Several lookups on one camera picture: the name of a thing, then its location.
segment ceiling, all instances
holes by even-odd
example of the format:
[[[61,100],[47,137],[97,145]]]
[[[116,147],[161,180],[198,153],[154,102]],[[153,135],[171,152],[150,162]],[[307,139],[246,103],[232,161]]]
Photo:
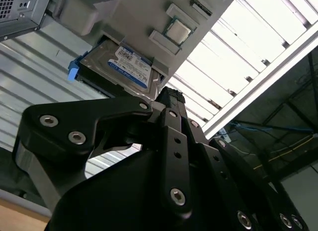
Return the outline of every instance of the ceiling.
[[[311,54],[318,77],[318,50],[313,50]],[[272,168],[278,171],[318,147],[315,136],[318,114],[309,61],[308,56],[301,59],[226,125],[231,145],[262,176],[266,173],[256,154],[265,152],[268,159],[272,159]],[[272,129],[270,126],[290,131]]]

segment blue hard drive label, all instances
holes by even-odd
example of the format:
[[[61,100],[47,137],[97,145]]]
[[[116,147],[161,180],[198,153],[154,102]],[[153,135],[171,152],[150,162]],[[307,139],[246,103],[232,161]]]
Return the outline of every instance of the blue hard drive label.
[[[148,88],[151,66],[132,50],[119,47],[115,55],[118,60],[109,60],[108,65],[142,88]]]

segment black metal bracket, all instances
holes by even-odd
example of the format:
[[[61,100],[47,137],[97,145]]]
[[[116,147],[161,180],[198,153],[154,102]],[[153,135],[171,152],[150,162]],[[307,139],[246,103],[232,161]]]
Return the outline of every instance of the black metal bracket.
[[[182,94],[164,93],[159,110],[137,97],[25,110],[13,158],[53,211],[47,230],[98,230],[105,219],[109,230],[301,230],[293,207],[223,140],[209,145]],[[143,149],[84,177],[89,157],[131,143]]]

